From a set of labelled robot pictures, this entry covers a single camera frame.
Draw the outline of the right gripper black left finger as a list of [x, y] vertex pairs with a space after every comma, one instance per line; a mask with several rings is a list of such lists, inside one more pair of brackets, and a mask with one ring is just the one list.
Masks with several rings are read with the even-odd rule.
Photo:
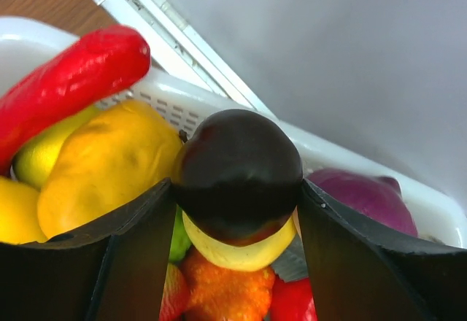
[[2, 244], [1, 318], [158, 319], [175, 211], [164, 180], [43, 244]]

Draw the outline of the dark purple plum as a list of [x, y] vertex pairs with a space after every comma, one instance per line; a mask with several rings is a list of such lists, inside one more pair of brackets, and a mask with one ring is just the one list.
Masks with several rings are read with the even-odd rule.
[[286, 223], [303, 178], [298, 150], [276, 123], [246, 109], [227, 109], [205, 119], [183, 144], [171, 184], [197, 228], [242, 247]]

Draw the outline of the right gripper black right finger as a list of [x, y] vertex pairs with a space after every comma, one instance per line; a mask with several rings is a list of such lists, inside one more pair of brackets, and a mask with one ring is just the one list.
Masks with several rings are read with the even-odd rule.
[[302, 183], [298, 217], [319, 320], [465, 320], [466, 250], [395, 231]]

